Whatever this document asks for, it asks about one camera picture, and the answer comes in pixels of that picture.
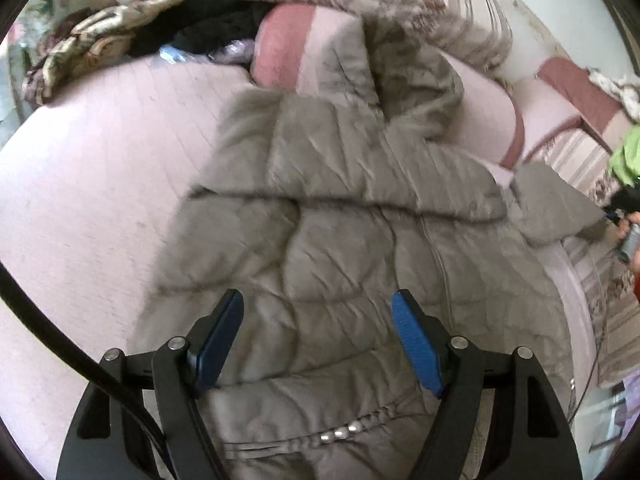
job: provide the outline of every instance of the metal screw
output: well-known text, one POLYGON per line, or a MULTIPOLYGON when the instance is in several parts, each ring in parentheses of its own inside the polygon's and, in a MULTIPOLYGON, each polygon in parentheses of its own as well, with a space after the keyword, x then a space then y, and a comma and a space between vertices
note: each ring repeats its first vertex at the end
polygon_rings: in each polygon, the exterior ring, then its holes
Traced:
POLYGON ((104 358, 107 361, 115 361, 119 356, 120 356, 120 349, 119 348, 109 348, 104 353, 104 358))
POLYGON ((457 348, 458 350, 464 350, 469 346, 469 341, 467 341, 461 335, 457 335, 451 338, 451 346, 453 346, 453 348, 457 348))
POLYGON ((169 339, 169 342, 167 343, 167 346, 171 349, 171 350, 179 350, 180 348, 182 348, 183 346, 185 346, 187 344, 187 340, 183 337, 172 337, 171 339, 169 339))
POLYGON ((533 357, 533 352, 531 351, 531 348, 521 346, 518 348, 518 355, 523 359, 531 359, 533 357))

